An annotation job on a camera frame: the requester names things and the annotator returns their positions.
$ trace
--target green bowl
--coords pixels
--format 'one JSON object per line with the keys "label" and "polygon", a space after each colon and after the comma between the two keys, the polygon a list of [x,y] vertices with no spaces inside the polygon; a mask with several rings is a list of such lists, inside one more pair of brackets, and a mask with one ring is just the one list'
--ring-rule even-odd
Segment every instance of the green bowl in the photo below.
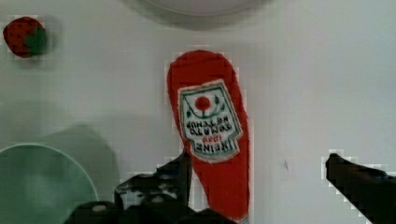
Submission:
{"label": "green bowl", "polygon": [[63,224],[79,204],[98,201],[85,170],[40,145],[0,150],[0,223]]}

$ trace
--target plate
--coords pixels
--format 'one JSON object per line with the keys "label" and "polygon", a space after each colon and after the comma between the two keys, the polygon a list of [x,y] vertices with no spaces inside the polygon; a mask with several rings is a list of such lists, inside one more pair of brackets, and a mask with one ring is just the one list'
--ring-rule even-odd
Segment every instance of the plate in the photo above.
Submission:
{"label": "plate", "polygon": [[0,223],[64,224],[81,203],[97,201],[86,172],[59,151],[19,145],[0,151]]}
{"label": "plate", "polygon": [[215,16],[242,10],[260,0],[147,0],[166,10],[189,16]]}

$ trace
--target white table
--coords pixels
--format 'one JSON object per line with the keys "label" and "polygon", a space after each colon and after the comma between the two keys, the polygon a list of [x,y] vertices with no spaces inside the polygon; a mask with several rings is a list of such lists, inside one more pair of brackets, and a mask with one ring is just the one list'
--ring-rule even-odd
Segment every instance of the white table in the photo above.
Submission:
{"label": "white table", "polygon": [[238,68],[247,97],[251,223],[365,223],[322,179],[329,149],[396,171],[392,0],[268,0],[211,18],[143,0],[2,0],[1,27],[14,15],[38,15],[51,41],[33,62],[0,42],[0,104],[21,124],[3,142],[83,123],[117,155],[121,179],[152,172],[180,150],[165,67],[209,49]]}

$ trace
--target red strawberry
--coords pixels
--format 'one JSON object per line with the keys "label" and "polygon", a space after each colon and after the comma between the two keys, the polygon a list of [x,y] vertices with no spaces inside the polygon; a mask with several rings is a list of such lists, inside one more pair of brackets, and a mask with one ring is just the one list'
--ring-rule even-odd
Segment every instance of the red strawberry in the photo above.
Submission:
{"label": "red strawberry", "polygon": [[45,47],[46,33],[40,22],[30,17],[12,21],[3,31],[4,39],[11,51],[29,58],[39,54]]}

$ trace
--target white label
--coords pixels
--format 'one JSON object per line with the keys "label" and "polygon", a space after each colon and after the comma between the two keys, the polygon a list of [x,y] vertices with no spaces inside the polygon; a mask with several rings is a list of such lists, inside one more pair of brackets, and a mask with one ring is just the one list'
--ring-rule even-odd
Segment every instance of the white label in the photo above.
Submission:
{"label": "white label", "polygon": [[202,161],[227,161],[239,152],[241,124],[222,79],[178,91],[183,137]]}

